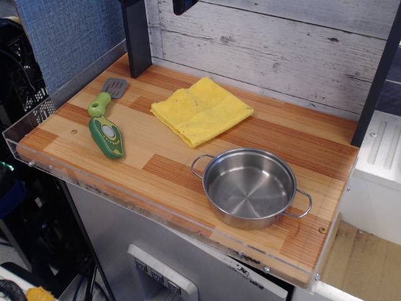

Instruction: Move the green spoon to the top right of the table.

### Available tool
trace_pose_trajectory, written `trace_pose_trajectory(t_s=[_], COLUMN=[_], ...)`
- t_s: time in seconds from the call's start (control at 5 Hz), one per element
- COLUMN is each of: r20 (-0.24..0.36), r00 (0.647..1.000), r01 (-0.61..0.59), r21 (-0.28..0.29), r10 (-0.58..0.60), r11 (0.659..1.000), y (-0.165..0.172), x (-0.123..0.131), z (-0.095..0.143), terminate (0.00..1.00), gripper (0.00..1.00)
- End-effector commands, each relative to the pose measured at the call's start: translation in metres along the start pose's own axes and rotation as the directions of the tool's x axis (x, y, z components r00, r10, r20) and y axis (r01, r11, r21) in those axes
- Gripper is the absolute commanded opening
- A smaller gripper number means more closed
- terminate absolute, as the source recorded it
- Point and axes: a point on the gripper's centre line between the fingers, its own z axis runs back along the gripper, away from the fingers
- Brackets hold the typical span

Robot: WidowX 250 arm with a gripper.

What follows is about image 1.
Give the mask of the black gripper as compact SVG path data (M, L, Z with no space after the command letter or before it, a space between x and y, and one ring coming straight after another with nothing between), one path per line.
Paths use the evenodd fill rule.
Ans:
M174 14L180 16L197 3L198 0L173 0Z

